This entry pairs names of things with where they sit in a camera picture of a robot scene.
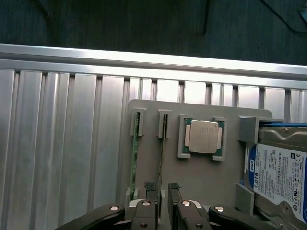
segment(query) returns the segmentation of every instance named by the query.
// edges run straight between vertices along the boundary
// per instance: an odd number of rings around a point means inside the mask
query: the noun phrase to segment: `wd hard drive label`
[[[248,167],[254,191],[276,205],[286,201],[304,223],[307,223],[306,158],[305,152],[257,144],[250,151]]]

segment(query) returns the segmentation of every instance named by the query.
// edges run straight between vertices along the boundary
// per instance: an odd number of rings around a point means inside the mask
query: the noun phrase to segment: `dark carpet floor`
[[[266,0],[296,30],[307,0]],[[307,65],[307,36],[291,33],[259,0],[0,0],[0,43]]]

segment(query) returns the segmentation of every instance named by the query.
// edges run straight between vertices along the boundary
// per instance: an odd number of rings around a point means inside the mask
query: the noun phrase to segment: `white sticker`
[[[276,205],[286,201],[304,223],[307,223],[306,157],[305,152],[257,144],[249,158],[249,180],[254,191]]]

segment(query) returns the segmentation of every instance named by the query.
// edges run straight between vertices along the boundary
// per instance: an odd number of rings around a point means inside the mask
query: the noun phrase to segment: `blue label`
[[[254,188],[254,178],[255,178],[255,159],[256,159],[256,151],[257,151],[257,145],[254,145],[251,149],[250,149],[250,152],[249,152],[249,174],[248,174],[248,177],[249,177],[249,183],[250,183],[250,186],[252,188]]]
[[[305,180],[304,180],[304,201],[303,201],[303,211],[304,211],[304,214],[303,214],[303,218],[304,218],[304,221],[305,223],[307,223],[307,157],[305,157]]]

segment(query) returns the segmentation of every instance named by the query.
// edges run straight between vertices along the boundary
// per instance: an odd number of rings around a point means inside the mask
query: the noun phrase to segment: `black cable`
[[[284,25],[294,34],[296,35],[307,35],[307,32],[297,31],[293,29],[283,18],[280,16],[271,6],[269,6],[264,0],[259,0],[263,5],[265,5],[276,17],[281,20]]]
[[[59,46],[58,32],[53,25],[50,12],[45,8],[45,6],[40,2],[40,0],[29,0],[29,1],[32,2],[39,9],[39,11],[43,14],[46,25],[47,25],[47,29],[50,32],[51,44],[53,46]]]

